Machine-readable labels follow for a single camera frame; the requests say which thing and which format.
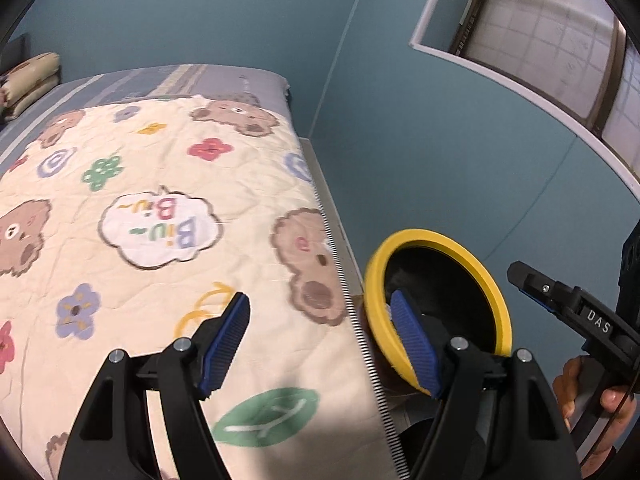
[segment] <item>hand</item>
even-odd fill
[[[575,398],[578,396],[578,375],[582,368],[582,358],[575,357],[569,359],[564,365],[562,375],[554,379],[553,388],[556,397],[558,398],[558,404],[562,411],[562,417],[564,417],[564,423],[569,428],[569,417],[573,414],[575,409]],[[609,413],[616,411],[620,401],[625,396],[626,386],[614,386],[609,390],[605,390],[600,397],[600,403],[602,407]],[[584,463],[581,469],[582,478],[595,473],[602,463],[607,459],[611,447],[620,435],[625,431],[631,418],[636,412],[636,400],[633,395],[629,396],[616,419],[611,423],[607,434],[598,444],[595,452]]]

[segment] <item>cream quilt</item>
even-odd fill
[[[111,349],[160,351],[240,290],[251,322],[203,404],[231,476],[395,479],[326,238],[280,115],[194,96],[54,118],[0,180],[0,416],[55,479]]]

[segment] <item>black cable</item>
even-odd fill
[[[600,432],[598,438],[596,439],[596,441],[593,443],[593,446],[591,446],[591,449],[589,450],[589,452],[587,453],[587,455],[585,455],[585,457],[582,459],[582,461],[580,462],[580,468],[582,468],[582,466],[584,464],[586,464],[587,460],[590,459],[590,457],[593,455],[593,453],[596,451],[596,448],[600,445],[600,443],[602,442],[602,440],[604,439],[604,436],[607,434],[607,431],[609,431],[609,428],[611,427],[611,425],[613,424],[613,421],[616,420],[616,417],[618,416],[618,413],[620,412],[620,410],[622,409],[622,406],[625,405],[626,400],[629,398],[629,395],[631,394],[632,391],[634,391],[636,389],[636,383],[638,382],[638,379],[640,378],[640,370],[638,370],[636,372],[636,376],[634,377],[634,380],[631,382],[631,384],[629,385],[629,387],[626,389],[625,395],[624,397],[622,397],[622,400],[620,400],[620,402],[618,403],[618,406],[616,408],[616,411],[613,412],[613,415],[611,415],[610,419],[607,421],[607,423],[604,426],[604,429]]]

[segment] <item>red flower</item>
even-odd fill
[[[4,372],[4,366],[15,357],[14,340],[11,339],[9,332],[11,332],[11,321],[7,321],[0,328],[0,374]]]
[[[220,139],[213,137],[212,139],[204,139],[202,142],[190,146],[187,153],[212,162],[223,153],[233,151],[233,148],[230,144],[225,144]]]
[[[13,171],[15,170],[15,168],[17,168],[18,166],[23,165],[26,161],[27,161],[27,157],[26,155],[23,158],[19,158],[18,160],[16,160],[10,167],[9,167],[9,171]]]

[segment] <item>silver screw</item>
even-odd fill
[[[109,354],[109,361],[111,361],[113,364],[119,363],[123,359],[124,350],[120,350],[119,348],[117,350],[111,351],[111,353]]]
[[[174,341],[174,349],[178,352],[185,352],[191,348],[191,339],[188,337],[179,337]]]
[[[449,342],[456,350],[466,350],[469,348],[469,341],[459,335],[452,337]]]
[[[523,363],[530,363],[533,361],[533,355],[526,348],[521,348],[516,352],[516,357],[520,359]]]

